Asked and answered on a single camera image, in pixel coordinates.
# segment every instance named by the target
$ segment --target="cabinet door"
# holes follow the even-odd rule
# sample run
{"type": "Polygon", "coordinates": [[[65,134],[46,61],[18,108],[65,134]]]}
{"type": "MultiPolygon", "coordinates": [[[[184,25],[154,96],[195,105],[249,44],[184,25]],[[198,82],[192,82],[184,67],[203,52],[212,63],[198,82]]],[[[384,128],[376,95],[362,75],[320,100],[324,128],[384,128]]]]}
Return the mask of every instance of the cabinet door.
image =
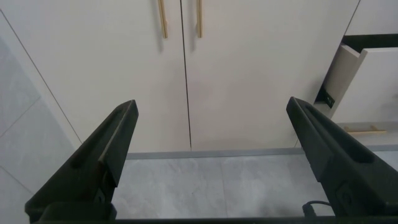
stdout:
{"type": "Polygon", "coordinates": [[[84,141],[120,103],[139,119],[129,152],[190,150],[179,1],[0,0],[0,8],[84,141]]]}
{"type": "Polygon", "coordinates": [[[294,147],[358,0],[182,1],[192,150],[294,147]]]}

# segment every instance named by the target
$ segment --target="cabinet handle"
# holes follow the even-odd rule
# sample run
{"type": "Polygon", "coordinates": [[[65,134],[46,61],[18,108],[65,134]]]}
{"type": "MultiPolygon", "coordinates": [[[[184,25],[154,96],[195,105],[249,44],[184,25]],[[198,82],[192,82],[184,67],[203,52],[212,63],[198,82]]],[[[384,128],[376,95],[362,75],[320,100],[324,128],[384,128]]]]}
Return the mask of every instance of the cabinet handle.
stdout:
{"type": "Polygon", "coordinates": [[[197,0],[197,32],[198,38],[203,36],[203,23],[201,17],[201,0],[197,0]]]}
{"type": "Polygon", "coordinates": [[[371,125],[371,129],[370,130],[366,130],[366,131],[352,130],[352,129],[350,129],[347,126],[344,127],[344,130],[348,134],[385,134],[385,133],[387,133],[386,130],[377,129],[377,127],[375,127],[374,125],[371,125]]]}
{"type": "Polygon", "coordinates": [[[166,21],[166,15],[164,13],[164,2],[163,0],[157,0],[157,3],[159,5],[159,14],[160,14],[160,23],[162,24],[162,34],[163,38],[167,38],[167,21],[166,21]]]}

